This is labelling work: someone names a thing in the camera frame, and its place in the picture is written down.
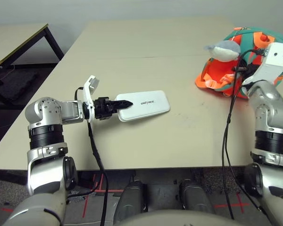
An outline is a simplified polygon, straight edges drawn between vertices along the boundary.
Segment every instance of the white plush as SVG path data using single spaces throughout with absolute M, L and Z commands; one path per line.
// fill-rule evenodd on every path
M 230 62 L 238 59 L 241 53 L 240 46 L 231 40 L 225 40 L 217 43 L 216 45 L 209 45 L 205 47 L 211 56 L 220 62 Z

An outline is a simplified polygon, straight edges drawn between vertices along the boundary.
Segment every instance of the wall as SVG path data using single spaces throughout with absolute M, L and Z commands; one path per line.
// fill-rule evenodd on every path
M 262 26 L 283 33 L 283 0 L 0 0 L 0 24 L 47 22 L 64 52 L 88 21 L 192 15 L 224 15 L 235 26 Z M 41 40 L 17 63 L 56 61 Z

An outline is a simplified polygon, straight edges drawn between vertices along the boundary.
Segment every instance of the beige table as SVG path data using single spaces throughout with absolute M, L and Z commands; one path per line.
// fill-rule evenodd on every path
M 0 73 L 43 37 L 61 60 L 64 54 L 53 38 L 48 24 L 0 25 Z M 1 94 L 0 102 L 4 104 L 0 105 L 0 109 L 23 109 L 24 107 L 13 105 Z
M 161 89 L 171 105 L 165 114 L 94 122 L 105 168 L 220 166 L 230 99 L 198 89 L 194 80 L 209 58 L 203 46 L 220 41 L 232 28 L 218 17 L 90 23 L 31 101 L 73 100 L 90 75 L 100 80 L 93 99 Z M 279 91 L 283 95 L 283 82 Z M 0 142 L 0 169 L 26 169 L 27 125 L 22 112 Z M 228 137 L 232 165 L 251 162 L 254 133 L 254 113 L 239 100 Z M 97 169 L 85 122 L 64 126 L 64 137 L 78 170 Z

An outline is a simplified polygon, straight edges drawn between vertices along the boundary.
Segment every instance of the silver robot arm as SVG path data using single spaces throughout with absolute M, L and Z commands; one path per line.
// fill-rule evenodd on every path
M 256 116 L 256 143 L 250 153 L 254 163 L 246 166 L 245 189 L 274 226 L 283 226 L 283 98 L 273 85 L 282 73 L 283 44 L 274 43 L 243 83 Z
M 30 197 L 20 203 L 4 226 L 62 225 L 68 192 L 78 178 L 73 158 L 66 156 L 63 125 L 85 119 L 108 119 L 117 109 L 132 105 L 129 101 L 92 100 L 99 81 L 90 76 L 83 88 L 84 101 L 60 102 L 43 97 L 25 110 L 29 122 L 30 149 L 27 152 L 27 189 Z

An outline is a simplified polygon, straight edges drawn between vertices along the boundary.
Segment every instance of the black cable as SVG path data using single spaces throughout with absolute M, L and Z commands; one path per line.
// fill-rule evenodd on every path
M 77 100 L 77 91 L 78 90 L 83 90 L 83 87 L 79 87 L 75 91 L 75 100 Z M 95 145 L 95 142 L 94 142 L 91 125 L 88 122 L 87 122 L 87 125 L 88 125 L 88 134 L 89 134 L 89 138 L 90 138 L 91 148 L 92 148 L 92 154 L 95 157 L 95 160 L 96 160 L 96 162 L 97 162 L 97 164 L 99 166 L 100 172 L 104 175 L 105 180 L 106 180 L 106 190 L 105 190 L 105 194 L 104 194 L 103 210 L 102 210 L 102 216 L 101 216 L 101 220 L 100 220 L 100 226 L 104 226 L 105 225 L 105 219 L 106 219 L 106 210 L 107 210 L 107 202 L 108 202 L 108 190 L 109 190 L 108 177 L 107 177 L 107 174 L 105 172 L 103 163 L 102 163 L 102 161 L 100 159 L 100 154 L 99 154 L 98 149 L 97 149 L 97 147 Z M 75 195 L 71 195 L 69 197 L 89 195 L 92 192 L 94 192 L 95 190 L 96 190 L 96 188 L 94 188 L 90 192 L 87 192 L 87 193 L 84 193 L 84 194 L 75 194 Z
M 104 204 L 103 204 L 103 210 L 102 210 L 102 217 L 100 220 L 100 226 L 104 226 L 105 225 L 105 219 L 106 219 L 106 210 L 107 210 L 107 201 L 108 201 L 108 189 L 109 189 L 109 184 L 108 184 L 108 177 L 107 174 L 105 172 L 103 163 L 100 159 L 100 154 L 98 152 L 98 149 L 95 145 L 94 142 L 94 138 L 93 138 L 93 134 L 92 134 L 92 129 L 91 129 L 91 125 L 90 123 L 88 124 L 88 132 L 89 132 L 89 137 L 90 137 L 90 143 L 91 143 L 91 148 L 92 148 L 92 153 L 95 157 L 95 160 L 100 168 L 100 172 L 104 175 L 105 180 L 106 180 L 106 190 L 105 190 L 105 194 L 104 194 Z
M 78 90 L 83 90 L 83 89 L 84 89 L 84 87 L 79 87 L 79 88 L 76 89 L 76 91 L 75 91 L 75 100 L 77 100 L 77 91 Z
M 232 211 L 232 207 L 231 207 L 231 202 L 228 196 L 228 191 L 227 191 L 227 185 L 226 185 L 226 177 L 225 177 L 225 160 L 224 160 L 224 155 L 225 155 L 225 149 L 227 152 L 227 148 L 226 148 L 226 144 L 227 144 L 227 135 L 228 135 L 228 127 L 229 124 L 231 123 L 231 116 L 232 116 L 232 111 L 233 111 L 233 106 L 235 103 L 235 100 L 237 98 L 238 93 L 240 92 L 240 89 L 237 90 L 237 93 L 235 94 L 235 87 L 236 87 L 236 82 L 237 82 L 237 77 L 238 77 L 238 71 L 239 71 L 239 67 L 241 64 L 241 61 L 243 60 L 243 57 L 249 53 L 249 52 L 254 52 L 256 54 L 263 54 L 264 50 L 262 49 L 249 49 L 247 51 L 245 51 L 244 53 L 241 54 L 241 56 L 239 57 L 238 60 L 238 64 L 235 70 L 235 74 L 234 74 L 234 81 L 233 81 L 233 91 L 232 91 L 232 97 L 231 97 L 231 104 L 230 104 L 230 111 L 229 114 L 227 116 L 227 120 L 226 120 L 226 127 L 225 127 L 225 132 L 223 135 L 223 142 L 222 142 L 222 177 L 223 177 L 223 187 L 224 187 L 224 191 L 225 191 L 225 198 L 226 198 L 226 202 L 227 202 L 227 206 L 231 215 L 231 218 L 234 220 L 234 216 L 233 216 L 233 211 Z
M 232 175 L 235 179 L 235 182 L 236 184 L 238 185 L 238 187 L 243 191 L 243 193 L 248 197 L 248 199 L 250 200 L 250 202 L 255 206 L 256 209 L 258 209 L 259 211 L 261 211 L 261 208 L 254 202 L 254 200 L 251 198 L 251 196 L 244 190 L 244 188 L 242 187 L 242 185 L 240 184 L 240 182 L 238 181 L 234 171 L 233 171 L 233 168 L 232 168 L 232 165 L 231 165 L 231 162 L 230 162 L 230 158 L 228 156 L 228 152 L 227 152 L 227 139 L 225 140 L 225 153 L 226 153 L 226 157 L 227 157 L 227 162 L 228 162 L 228 165 L 230 167 L 230 170 L 232 172 Z
M 90 195 L 90 194 L 93 193 L 96 189 L 99 188 L 99 185 L 100 185 L 100 183 L 98 182 L 98 184 L 96 185 L 96 187 L 93 188 L 91 191 L 85 192 L 85 193 L 70 194 L 69 196 L 67 196 L 67 198 Z

